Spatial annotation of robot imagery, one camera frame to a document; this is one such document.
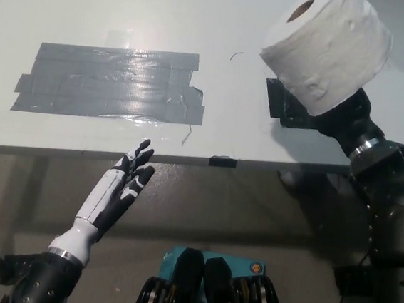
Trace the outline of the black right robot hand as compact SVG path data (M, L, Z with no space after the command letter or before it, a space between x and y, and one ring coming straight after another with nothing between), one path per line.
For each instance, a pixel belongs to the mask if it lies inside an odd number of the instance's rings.
M312 117L315 128L330 138L335 138L346 156L350 156L371 139L382 140L383 131L371 120L371 102L360 88L333 109Z

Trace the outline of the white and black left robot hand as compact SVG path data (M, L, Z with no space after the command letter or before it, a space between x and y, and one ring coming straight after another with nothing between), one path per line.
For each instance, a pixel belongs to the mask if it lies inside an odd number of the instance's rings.
M154 154L150 142L139 143L103 174L76 213L72 227L50 243L49 253L82 267L88 264L92 245L125 214L155 172L147 164Z

